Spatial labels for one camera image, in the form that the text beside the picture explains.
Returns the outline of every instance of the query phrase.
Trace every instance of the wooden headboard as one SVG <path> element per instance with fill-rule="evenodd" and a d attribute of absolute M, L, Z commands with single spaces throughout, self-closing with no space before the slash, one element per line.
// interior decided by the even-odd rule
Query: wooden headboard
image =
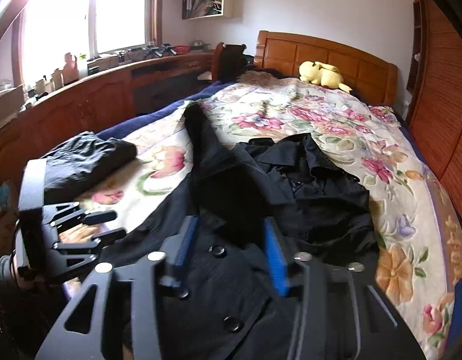
<path fill-rule="evenodd" d="M 299 76 L 304 61 L 336 66 L 344 83 L 371 104 L 393 105 L 398 68 L 374 55 L 345 44 L 312 36 L 259 31 L 254 65 Z"/>

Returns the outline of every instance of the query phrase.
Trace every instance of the gray sleeve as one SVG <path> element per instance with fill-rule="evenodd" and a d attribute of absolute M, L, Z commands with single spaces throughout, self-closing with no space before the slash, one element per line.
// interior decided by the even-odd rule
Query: gray sleeve
<path fill-rule="evenodd" d="M 14 277 L 10 271 L 10 256 L 0 258 L 0 298 L 6 299 L 19 293 Z"/>

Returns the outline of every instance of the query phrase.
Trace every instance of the cabinet door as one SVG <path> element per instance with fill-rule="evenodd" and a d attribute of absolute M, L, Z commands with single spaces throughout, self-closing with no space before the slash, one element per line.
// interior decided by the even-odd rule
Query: cabinet door
<path fill-rule="evenodd" d="M 78 85 L 31 109 L 29 128 L 40 155 L 88 129 Z"/>
<path fill-rule="evenodd" d="M 108 73 L 83 85 L 90 129 L 103 131 L 135 116 L 128 72 Z"/>
<path fill-rule="evenodd" d="M 11 180 L 17 191 L 25 165 L 37 157 L 37 148 L 25 120 L 26 116 L 20 115 L 0 129 L 0 185 Z"/>

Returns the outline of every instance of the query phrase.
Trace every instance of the red basket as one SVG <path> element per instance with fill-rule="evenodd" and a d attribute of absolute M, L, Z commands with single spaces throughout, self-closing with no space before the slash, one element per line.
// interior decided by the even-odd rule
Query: red basket
<path fill-rule="evenodd" d="M 189 46 L 174 46 L 173 49 L 178 53 L 179 56 L 189 53 Z"/>

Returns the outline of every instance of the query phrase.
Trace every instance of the folded black garment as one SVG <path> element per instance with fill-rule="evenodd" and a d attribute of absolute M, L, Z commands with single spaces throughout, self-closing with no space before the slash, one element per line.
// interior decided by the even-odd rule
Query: folded black garment
<path fill-rule="evenodd" d="M 136 146 L 121 139 L 102 140 L 85 131 L 42 156 L 47 159 L 44 203 L 70 202 L 137 155 Z"/>

